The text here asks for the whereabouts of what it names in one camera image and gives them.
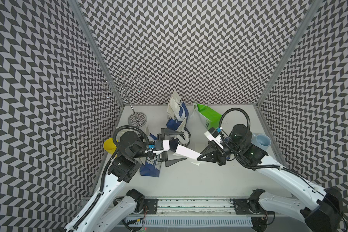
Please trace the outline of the blue white bag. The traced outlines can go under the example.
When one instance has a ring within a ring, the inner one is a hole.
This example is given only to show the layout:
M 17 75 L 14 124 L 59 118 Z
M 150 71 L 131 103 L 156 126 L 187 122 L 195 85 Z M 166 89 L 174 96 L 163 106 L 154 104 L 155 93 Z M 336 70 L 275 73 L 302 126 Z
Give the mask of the blue white bag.
M 159 158 L 154 158 L 153 160 L 146 157 L 145 162 L 141 165 L 139 173 L 141 176 L 145 177 L 159 177 L 161 169 L 161 162 Z
M 191 134 L 190 134 L 189 130 L 186 127 L 184 127 L 181 130 L 181 132 L 183 132 L 183 134 L 175 135 L 170 140 L 170 149 L 171 150 L 175 150 L 178 145 L 188 147 L 188 145 L 190 144 Z

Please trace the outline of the green white bag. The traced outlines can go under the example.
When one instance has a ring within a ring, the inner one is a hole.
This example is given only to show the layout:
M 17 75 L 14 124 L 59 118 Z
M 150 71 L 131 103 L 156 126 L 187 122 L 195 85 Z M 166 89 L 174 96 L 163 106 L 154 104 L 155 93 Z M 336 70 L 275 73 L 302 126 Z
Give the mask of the green white bag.
M 207 128 L 218 128 L 221 114 L 211 107 L 197 102 L 194 103 L 194 110 L 200 118 L 201 123 Z

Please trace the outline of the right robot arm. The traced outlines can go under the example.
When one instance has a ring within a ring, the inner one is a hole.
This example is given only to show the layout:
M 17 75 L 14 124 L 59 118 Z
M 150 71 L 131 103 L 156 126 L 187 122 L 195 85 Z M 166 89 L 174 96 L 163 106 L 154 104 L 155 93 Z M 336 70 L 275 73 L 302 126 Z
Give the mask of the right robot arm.
M 228 137 L 220 128 L 210 128 L 205 136 L 209 140 L 208 146 L 201 152 L 198 161 L 222 166 L 228 156 L 234 155 L 244 168 L 269 177 L 292 194 L 292 197 L 280 197 L 257 188 L 247 200 L 251 213 L 280 213 L 305 223 L 313 232 L 335 232 L 344 221 L 343 199 L 339 190 L 307 181 L 280 164 L 252 143 L 254 136 L 249 127 L 237 124 Z

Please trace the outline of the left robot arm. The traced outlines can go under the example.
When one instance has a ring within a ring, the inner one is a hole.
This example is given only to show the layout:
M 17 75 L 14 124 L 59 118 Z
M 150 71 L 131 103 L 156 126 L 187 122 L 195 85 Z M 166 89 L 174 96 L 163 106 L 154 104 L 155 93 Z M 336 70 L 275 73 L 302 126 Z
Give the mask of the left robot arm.
M 64 232 L 110 232 L 132 213 L 145 213 L 145 197 L 132 189 L 110 209 L 110 205 L 123 187 L 140 169 L 139 158 L 155 156 L 170 150 L 166 135 L 183 135 L 182 131 L 163 128 L 157 140 L 150 141 L 144 131 L 135 126 L 121 126 L 113 134 L 117 149 L 107 162 L 101 176 L 99 188 L 77 216 L 63 229 Z

